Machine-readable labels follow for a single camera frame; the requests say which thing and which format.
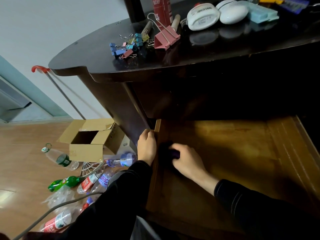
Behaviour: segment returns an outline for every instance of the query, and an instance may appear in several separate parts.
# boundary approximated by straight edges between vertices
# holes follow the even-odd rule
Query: plastic bag
[[[70,187],[64,185],[60,189],[58,189],[56,192],[54,192],[52,195],[50,195],[44,202],[48,202],[49,209],[75,199],[75,192],[70,189]],[[59,207],[58,209],[54,210],[56,214],[59,214],[63,212],[67,207],[74,206],[76,203],[68,204],[62,207]]]

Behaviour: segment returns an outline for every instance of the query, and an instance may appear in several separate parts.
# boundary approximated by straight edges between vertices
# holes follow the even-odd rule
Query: red hook handle
[[[40,69],[41,71],[43,71],[43,73],[47,73],[48,71],[50,71],[50,68],[46,68],[46,67],[41,66],[41,65],[34,65],[34,66],[31,68],[31,71],[32,71],[32,72],[35,72],[36,69]]]

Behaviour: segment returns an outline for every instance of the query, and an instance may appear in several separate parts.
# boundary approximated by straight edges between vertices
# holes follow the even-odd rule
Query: floor
[[[4,121],[20,122],[20,121],[37,121],[50,120],[52,116],[40,109],[35,104],[30,104],[25,108],[7,110],[0,116]]]
[[[14,238],[49,208],[43,202],[51,192],[50,183],[78,176],[46,158],[46,143],[63,152],[68,145],[56,142],[69,125],[66,123],[0,126],[0,232]],[[51,213],[42,223],[54,217]],[[38,231],[38,224],[33,230]]]

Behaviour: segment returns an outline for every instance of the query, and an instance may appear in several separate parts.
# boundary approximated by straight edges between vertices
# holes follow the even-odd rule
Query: red bottle
[[[165,27],[169,26],[173,22],[172,11],[171,11],[171,3],[170,0],[152,0],[153,2],[153,10],[154,14],[160,23],[162,23]],[[157,22],[158,26],[163,30],[161,24]]]

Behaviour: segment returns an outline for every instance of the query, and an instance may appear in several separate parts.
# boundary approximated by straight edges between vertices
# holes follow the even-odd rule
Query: barcode
[[[212,7],[205,7],[205,8],[202,8],[202,9],[198,10],[198,11],[197,11],[197,13],[202,12],[202,11],[204,11],[204,10],[208,10],[208,9],[212,9]]]

